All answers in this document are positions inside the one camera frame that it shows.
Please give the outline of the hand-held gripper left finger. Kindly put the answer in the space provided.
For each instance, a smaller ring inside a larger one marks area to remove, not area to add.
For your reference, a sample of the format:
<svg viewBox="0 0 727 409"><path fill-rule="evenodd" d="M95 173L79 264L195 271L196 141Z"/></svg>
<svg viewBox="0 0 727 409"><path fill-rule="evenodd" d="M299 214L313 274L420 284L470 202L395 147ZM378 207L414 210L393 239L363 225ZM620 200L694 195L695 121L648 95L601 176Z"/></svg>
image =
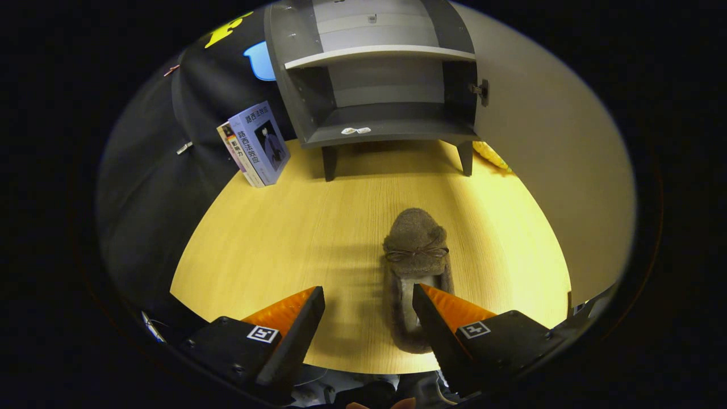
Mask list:
<svg viewBox="0 0 727 409"><path fill-rule="evenodd" d="M175 349L194 369L246 398L287 406L324 311L324 288L313 286L243 319L220 316Z"/></svg>

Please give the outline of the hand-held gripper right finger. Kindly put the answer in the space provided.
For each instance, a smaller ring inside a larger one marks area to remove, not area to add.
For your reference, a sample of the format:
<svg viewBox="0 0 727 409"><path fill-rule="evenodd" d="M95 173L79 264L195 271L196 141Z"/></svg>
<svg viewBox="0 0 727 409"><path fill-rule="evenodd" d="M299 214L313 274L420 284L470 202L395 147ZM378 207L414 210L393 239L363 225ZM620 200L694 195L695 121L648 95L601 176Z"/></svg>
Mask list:
<svg viewBox="0 0 727 409"><path fill-rule="evenodd" d="M412 306L449 388L461 398L505 386L566 340L525 314L495 314L435 287L416 283Z"/></svg>

